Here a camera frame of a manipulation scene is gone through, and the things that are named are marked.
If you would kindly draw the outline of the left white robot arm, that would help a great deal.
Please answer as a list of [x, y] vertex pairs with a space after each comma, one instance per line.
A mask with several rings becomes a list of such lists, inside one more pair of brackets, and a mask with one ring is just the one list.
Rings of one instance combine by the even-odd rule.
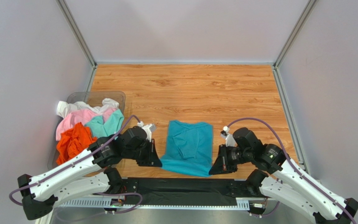
[[134, 126], [123, 134], [101, 137], [79, 155], [41, 175], [18, 177], [22, 207], [28, 220], [39, 219], [53, 208], [90, 194], [124, 193], [114, 165], [132, 159], [140, 167], [162, 167], [152, 133], [156, 127]]

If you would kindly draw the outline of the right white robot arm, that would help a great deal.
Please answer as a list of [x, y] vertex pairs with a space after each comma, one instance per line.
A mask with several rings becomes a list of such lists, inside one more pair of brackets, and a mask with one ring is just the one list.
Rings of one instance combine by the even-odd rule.
[[226, 126], [218, 156], [210, 175], [230, 174], [238, 165], [252, 163], [256, 169], [246, 180], [246, 189], [255, 196], [266, 196], [292, 208], [313, 224], [350, 224], [358, 211], [358, 201], [343, 198], [324, 187], [300, 168], [284, 150], [263, 144], [246, 127], [230, 134]]

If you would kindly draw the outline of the teal t shirt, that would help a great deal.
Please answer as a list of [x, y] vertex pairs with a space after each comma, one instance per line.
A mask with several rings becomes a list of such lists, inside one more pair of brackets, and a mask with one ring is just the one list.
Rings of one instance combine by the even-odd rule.
[[213, 126], [171, 120], [168, 125], [162, 169], [197, 177], [209, 177], [213, 158]]

